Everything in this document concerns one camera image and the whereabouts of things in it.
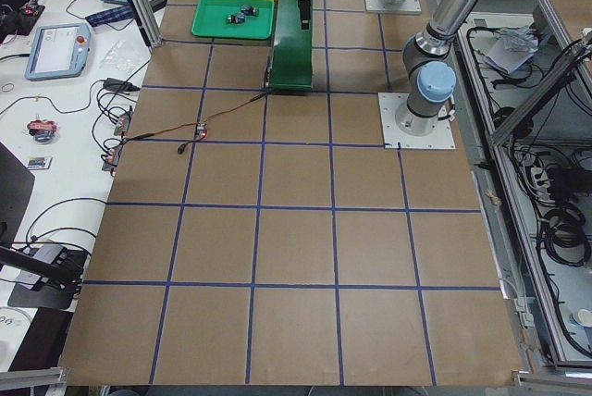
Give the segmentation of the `green plastic tray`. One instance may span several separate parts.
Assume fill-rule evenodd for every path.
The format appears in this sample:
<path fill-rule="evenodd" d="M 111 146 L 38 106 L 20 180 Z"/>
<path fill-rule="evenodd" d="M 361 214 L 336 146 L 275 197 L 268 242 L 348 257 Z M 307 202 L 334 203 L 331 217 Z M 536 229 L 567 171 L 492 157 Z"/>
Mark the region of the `green plastic tray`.
<path fill-rule="evenodd" d="M 266 40 L 275 16 L 273 0 L 200 0 L 191 34 L 204 38 Z"/>

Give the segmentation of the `black power adapter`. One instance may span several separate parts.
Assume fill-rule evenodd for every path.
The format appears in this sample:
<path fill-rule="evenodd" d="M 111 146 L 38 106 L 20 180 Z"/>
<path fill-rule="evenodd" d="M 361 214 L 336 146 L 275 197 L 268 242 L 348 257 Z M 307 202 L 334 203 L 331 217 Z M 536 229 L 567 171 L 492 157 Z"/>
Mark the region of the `black power adapter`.
<path fill-rule="evenodd" d="M 103 88 L 112 93 L 136 93 L 141 88 L 130 81 L 107 78 L 103 81 Z"/>

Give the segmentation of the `green conveyor belt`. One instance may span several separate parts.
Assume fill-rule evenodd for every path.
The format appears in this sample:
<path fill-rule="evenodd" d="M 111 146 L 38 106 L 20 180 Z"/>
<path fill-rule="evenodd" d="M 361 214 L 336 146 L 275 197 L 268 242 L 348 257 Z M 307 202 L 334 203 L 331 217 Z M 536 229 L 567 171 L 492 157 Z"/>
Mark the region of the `green conveyor belt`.
<path fill-rule="evenodd" d="M 276 91 L 310 91 L 313 86 L 312 29 L 304 30 L 298 0 L 277 0 L 267 87 Z"/>

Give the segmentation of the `crumpled white paper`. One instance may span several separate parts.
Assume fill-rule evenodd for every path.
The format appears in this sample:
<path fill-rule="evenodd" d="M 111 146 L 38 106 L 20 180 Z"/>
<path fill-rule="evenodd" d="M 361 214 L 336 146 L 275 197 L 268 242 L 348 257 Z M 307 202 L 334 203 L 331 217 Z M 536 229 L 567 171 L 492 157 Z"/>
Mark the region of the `crumpled white paper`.
<path fill-rule="evenodd" d="M 496 42 L 485 53 L 483 61 L 506 75 L 513 74 L 538 50 L 539 40 L 529 27 L 494 30 Z"/>

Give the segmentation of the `small motor controller board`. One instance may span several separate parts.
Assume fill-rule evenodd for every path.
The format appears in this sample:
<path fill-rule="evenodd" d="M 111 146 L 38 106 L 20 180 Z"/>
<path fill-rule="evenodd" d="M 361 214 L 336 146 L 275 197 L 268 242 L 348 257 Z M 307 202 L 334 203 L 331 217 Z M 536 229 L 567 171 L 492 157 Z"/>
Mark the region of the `small motor controller board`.
<path fill-rule="evenodd" d="M 196 135 L 195 138 L 200 141 L 202 139 L 205 139 L 207 136 L 207 124 L 206 123 L 200 123 L 197 125 L 196 128 Z"/>

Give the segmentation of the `teach pendant near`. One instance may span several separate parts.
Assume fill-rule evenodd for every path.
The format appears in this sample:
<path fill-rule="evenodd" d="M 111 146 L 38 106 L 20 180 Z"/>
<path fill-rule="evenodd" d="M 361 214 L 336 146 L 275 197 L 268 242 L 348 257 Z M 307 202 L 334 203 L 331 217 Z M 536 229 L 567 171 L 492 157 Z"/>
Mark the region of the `teach pendant near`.
<path fill-rule="evenodd" d="M 78 77 L 86 66 L 91 38 L 91 30 L 85 23 L 37 28 L 25 79 L 38 81 Z"/>

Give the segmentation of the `green red push button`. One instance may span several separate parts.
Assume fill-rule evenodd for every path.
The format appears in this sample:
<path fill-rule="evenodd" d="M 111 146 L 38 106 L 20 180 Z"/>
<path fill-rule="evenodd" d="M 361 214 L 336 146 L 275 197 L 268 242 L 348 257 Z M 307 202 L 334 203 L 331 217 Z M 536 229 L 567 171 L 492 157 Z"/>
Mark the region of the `green red push button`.
<path fill-rule="evenodd" d="M 246 21 L 246 17 L 242 13 L 237 14 L 230 14 L 227 16 L 227 23 L 228 24 L 242 24 Z"/>

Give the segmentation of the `clear plastic bag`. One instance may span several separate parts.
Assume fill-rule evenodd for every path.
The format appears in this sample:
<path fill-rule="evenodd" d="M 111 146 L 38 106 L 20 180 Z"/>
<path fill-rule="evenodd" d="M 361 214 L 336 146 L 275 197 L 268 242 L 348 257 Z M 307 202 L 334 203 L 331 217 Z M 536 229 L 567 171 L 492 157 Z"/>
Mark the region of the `clear plastic bag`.
<path fill-rule="evenodd" d="M 119 40 L 107 51 L 99 68 L 130 74 L 142 64 L 142 51 L 131 41 Z"/>

